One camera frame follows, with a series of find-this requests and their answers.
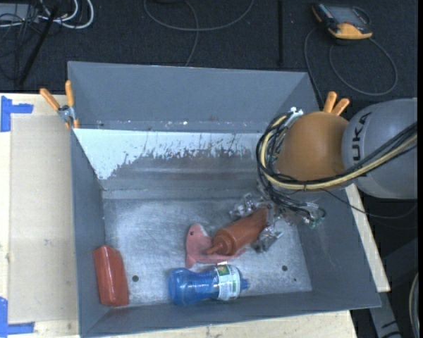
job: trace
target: red object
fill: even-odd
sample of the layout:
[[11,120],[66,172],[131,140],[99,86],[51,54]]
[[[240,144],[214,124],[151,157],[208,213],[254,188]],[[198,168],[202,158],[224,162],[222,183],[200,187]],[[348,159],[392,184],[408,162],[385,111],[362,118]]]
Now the red object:
[[122,256],[108,245],[94,250],[100,303],[106,306],[129,304],[127,277]]
[[217,264],[229,261],[245,252],[245,249],[241,249],[232,256],[223,256],[217,253],[207,254],[206,250],[210,249],[212,246],[212,239],[204,231],[204,228],[199,223],[191,225],[186,237],[186,268],[190,269],[196,262]]
[[260,232],[268,225],[267,214],[267,208],[260,208],[247,217],[221,228],[214,235],[213,246],[205,252],[232,256],[248,244],[255,242]]

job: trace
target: blue bottle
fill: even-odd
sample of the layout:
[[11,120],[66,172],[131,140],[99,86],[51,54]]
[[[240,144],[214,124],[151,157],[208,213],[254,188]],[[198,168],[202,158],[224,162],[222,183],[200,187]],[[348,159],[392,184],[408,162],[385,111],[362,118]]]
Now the blue bottle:
[[227,301],[235,299],[249,282],[232,265],[219,264],[195,273],[186,268],[171,271],[168,279],[169,296],[179,306],[187,306],[204,299]]

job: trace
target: yellow cable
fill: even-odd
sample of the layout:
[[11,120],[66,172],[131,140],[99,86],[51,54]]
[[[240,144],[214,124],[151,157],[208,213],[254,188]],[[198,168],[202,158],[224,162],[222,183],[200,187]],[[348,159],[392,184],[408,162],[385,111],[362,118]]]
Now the yellow cable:
[[[283,118],[279,118],[273,126],[276,126]],[[273,132],[271,131],[269,134],[266,135],[262,142],[262,147],[260,149],[260,163],[262,164],[262,167],[266,169],[265,165],[265,151],[266,146],[268,144],[269,139],[271,138]],[[408,139],[406,142],[402,143],[400,146],[392,150],[391,152],[384,154],[383,156],[379,157],[375,161],[372,161],[371,163],[367,164],[365,167],[362,167],[355,172],[352,172],[350,174],[345,175],[344,177],[336,178],[333,180],[329,180],[328,182],[322,182],[322,183],[311,183],[311,184],[300,184],[300,183],[286,183],[286,182],[279,182],[272,176],[268,175],[266,172],[263,171],[265,177],[277,187],[285,188],[285,189],[292,189],[292,190],[313,190],[313,189],[323,189],[327,187],[332,187],[334,185],[339,185],[344,182],[347,182],[348,180],[354,179],[367,171],[370,171],[373,168],[376,168],[377,166],[381,165],[382,163],[386,162],[387,160],[390,160],[394,156],[398,155],[405,147],[409,146],[411,143],[415,142],[417,140],[417,134],[415,134],[413,137]]]

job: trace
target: handheld device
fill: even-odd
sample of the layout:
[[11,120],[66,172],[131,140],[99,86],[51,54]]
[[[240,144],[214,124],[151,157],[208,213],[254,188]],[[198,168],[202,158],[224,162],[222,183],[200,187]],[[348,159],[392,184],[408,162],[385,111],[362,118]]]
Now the handheld device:
[[353,6],[312,4],[317,20],[337,39],[359,40],[373,35],[368,17]]

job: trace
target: gray bin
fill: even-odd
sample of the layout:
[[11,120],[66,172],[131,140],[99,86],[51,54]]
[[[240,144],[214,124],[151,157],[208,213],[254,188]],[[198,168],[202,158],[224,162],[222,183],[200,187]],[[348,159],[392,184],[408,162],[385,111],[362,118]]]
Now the gray bin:
[[[213,236],[244,194],[257,194],[255,144],[271,119],[318,109],[307,73],[69,62],[68,78],[80,119],[71,154],[82,336],[381,305],[350,207],[329,194],[320,225],[286,226],[268,252],[229,261],[251,284],[240,298],[166,297],[190,224]],[[99,302],[92,252],[103,244],[123,256],[129,306]]]

